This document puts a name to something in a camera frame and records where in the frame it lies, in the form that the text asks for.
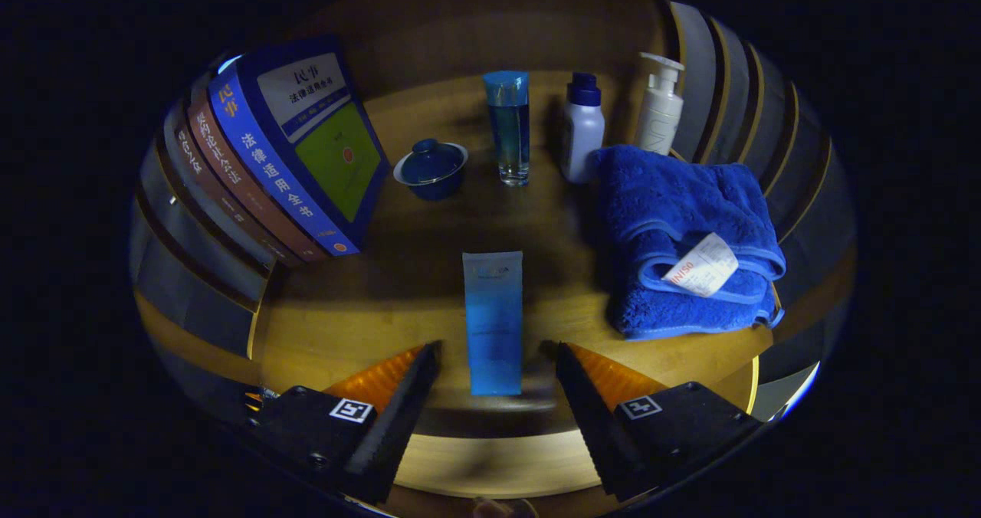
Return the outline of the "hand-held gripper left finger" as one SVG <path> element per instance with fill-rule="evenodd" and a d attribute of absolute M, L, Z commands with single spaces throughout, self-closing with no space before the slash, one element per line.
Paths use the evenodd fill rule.
<path fill-rule="evenodd" d="M 438 377 L 441 341 L 379 362 L 332 390 L 295 385 L 248 419 L 250 449 L 315 489 L 385 503 Z"/>

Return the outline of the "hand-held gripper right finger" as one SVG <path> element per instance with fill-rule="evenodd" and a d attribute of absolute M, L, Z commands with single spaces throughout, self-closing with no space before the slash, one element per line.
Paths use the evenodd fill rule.
<path fill-rule="evenodd" d="M 555 375 L 603 490 L 620 503 L 687 482 L 763 427 L 699 382 L 668 388 L 573 343 L 556 347 Z"/>

